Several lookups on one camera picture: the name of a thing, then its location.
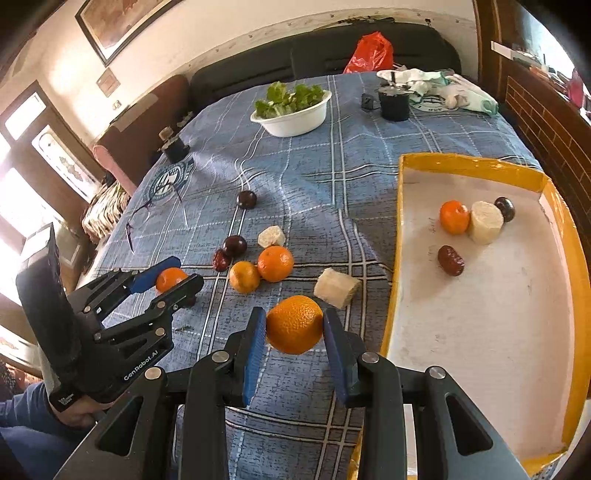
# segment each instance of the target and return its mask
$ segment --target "peeled banana slice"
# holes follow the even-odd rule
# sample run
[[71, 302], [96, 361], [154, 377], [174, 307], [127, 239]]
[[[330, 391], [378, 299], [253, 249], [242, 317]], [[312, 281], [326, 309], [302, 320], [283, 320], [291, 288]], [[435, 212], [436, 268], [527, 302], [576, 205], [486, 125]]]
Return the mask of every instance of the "peeled banana slice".
[[333, 307], [344, 310], [351, 303], [360, 284], [361, 280], [357, 278], [327, 268], [316, 281], [314, 295]]
[[259, 234], [258, 244], [263, 248], [270, 247], [271, 245], [279, 245], [280, 247], [283, 247], [284, 243], [285, 235], [283, 234], [281, 228], [277, 225], [265, 228]]
[[501, 233], [503, 215], [492, 203], [475, 202], [470, 211], [468, 235], [479, 245], [493, 243]]

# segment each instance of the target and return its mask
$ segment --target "brick wall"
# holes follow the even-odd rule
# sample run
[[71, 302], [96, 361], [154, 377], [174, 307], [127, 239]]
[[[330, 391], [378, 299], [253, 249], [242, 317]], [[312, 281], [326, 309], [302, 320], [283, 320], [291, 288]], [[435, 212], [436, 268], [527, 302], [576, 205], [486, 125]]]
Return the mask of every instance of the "brick wall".
[[573, 128], [573, 121], [585, 122], [578, 111], [550, 87], [535, 82], [543, 83], [526, 70], [509, 75], [505, 102], [517, 116], [517, 132], [569, 206], [591, 273], [591, 126]]

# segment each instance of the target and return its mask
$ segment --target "door glass panel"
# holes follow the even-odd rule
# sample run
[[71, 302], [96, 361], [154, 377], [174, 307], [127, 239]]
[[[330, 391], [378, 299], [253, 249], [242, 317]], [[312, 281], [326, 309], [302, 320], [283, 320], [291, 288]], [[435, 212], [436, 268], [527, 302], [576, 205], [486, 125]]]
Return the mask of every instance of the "door glass panel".
[[72, 155], [49, 125], [33, 139], [32, 145], [78, 195], [87, 202], [92, 200], [99, 187], [98, 181]]
[[14, 140], [22, 135], [43, 110], [45, 110], [45, 103], [35, 92], [14, 111], [5, 123]]
[[2, 136], [2, 134], [0, 134], [0, 163], [2, 163], [4, 161], [4, 159], [6, 158], [6, 155], [8, 155], [9, 151], [10, 151], [10, 145], [8, 145], [6, 138], [4, 138]]
[[43, 200], [35, 190], [11, 168], [0, 180], [0, 215], [24, 237], [42, 226], [53, 223], [56, 233], [63, 218]]
[[2, 275], [0, 275], [0, 293], [11, 299], [14, 303], [21, 304], [17, 293], [17, 273], [20, 267], [20, 255], [0, 239], [0, 261], [2, 262]]

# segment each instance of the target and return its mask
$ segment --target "white bowl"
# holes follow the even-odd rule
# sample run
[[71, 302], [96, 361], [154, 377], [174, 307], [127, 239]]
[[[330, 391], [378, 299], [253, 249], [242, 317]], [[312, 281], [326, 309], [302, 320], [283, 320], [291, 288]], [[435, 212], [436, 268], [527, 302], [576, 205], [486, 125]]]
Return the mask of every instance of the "white bowl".
[[332, 92], [324, 91], [320, 103], [287, 115], [276, 116], [275, 118], [259, 118], [254, 111], [251, 115], [251, 122], [261, 124], [274, 137], [295, 137], [303, 135], [318, 128], [326, 118], [326, 103], [332, 97]]

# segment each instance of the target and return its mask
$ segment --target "leafy vegetable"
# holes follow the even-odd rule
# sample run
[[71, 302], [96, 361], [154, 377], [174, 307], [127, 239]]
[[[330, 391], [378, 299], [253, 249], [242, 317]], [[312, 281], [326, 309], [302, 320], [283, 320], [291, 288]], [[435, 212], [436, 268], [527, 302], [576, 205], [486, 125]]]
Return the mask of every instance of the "leafy vegetable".
[[323, 96], [324, 90], [320, 85], [308, 87], [300, 83], [293, 92], [289, 92], [285, 83], [275, 82], [269, 85], [266, 100], [255, 102], [256, 114], [259, 118], [288, 115], [320, 103]]

